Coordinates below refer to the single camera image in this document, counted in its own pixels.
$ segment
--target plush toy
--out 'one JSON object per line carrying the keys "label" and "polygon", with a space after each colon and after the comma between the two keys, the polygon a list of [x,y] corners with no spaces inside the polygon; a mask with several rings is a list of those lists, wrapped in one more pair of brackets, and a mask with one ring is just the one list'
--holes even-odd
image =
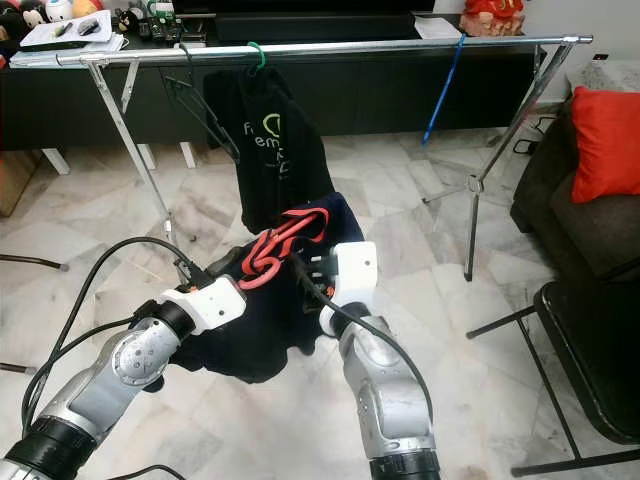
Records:
{"label": "plush toy", "polygon": [[520,35],[522,0],[467,0],[460,28],[475,37]]}
{"label": "plush toy", "polygon": [[71,20],[73,14],[71,13],[71,0],[48,0],[47,17],[50,22],[61,22],[63,20]]}
{"label": "plush toy", "polygon": [[0,41],[19,42],[28,32],[20,11],[12,3],[0,1]]}
{"label": "plush toy", "polygon": [[73,0],[73,18],[84,17],[98,10],[104,10],[100,0]]}
{"label": "plush toy", "polygon": [[135,13],[131,10],[127,10],[126,12],[122,12],[120,14],[118,28],[121,32],[134,32],[138,31],[139,20]]}
{"label": "plush toy", "polygon": [[38,0],[25,0],[20,5],[20,9],[22,10],[22,18],[29,28],[34,28],[40,23],[48,23],[45,7]]}

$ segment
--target marble floor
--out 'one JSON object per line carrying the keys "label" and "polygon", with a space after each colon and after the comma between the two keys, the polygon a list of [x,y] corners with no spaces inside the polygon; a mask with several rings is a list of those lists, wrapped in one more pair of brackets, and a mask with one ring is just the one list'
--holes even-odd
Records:
{"label": "marble floor", "polygon": [[[553,267],[508,215],[528,158],[507,154],[487,181],[473,283],[462,276],[469,208],[464,183],[486,161],[499,130],[437,132],[428,150],[420,134],[329,137],[329,169],[369,240],[378,246],[378,311],[430,386],[442,478],[511,478],[512,465],[565,459],[560,430],[517,327],[468,341],[464,333],[531,303]],[[539,134],[527,125],[521,136]],[[178,146],[152,146],[160,190],[180,226],[198,241],[181,246],[201,264],[251,239],[240,221],[234,167],[197,149],[185,167]],[[0,251],[66,262],[70,271],[0,264],[0,358],[38,366],[48,355],[96,258],[114,242],[160,235],[145,186],[123,149],[72,149],[72,171],[43,163],[12,217],[0,221]],[[176,282],[163,251],[131,246],[102,269],[71,338],[128,316]],[[527,319],[585,454],[615,451],[585,419],[537,319]],[[95,358],[108,333],[85,342],[54,369],[47,401]],[[78,478],[99,480],[165,463],[191,480],[369,478],[354,399],[336,343],[318,340],[312,357],[290,350],[286,369],[262,385],[170,366],[158,394],[139,395]],[[19,436],[19,404],[28,377],[0,372],[0,451]],[[146,478],[169,478],[164,473]],[[558,480],[640,478],[638,463],[534,477]]]}

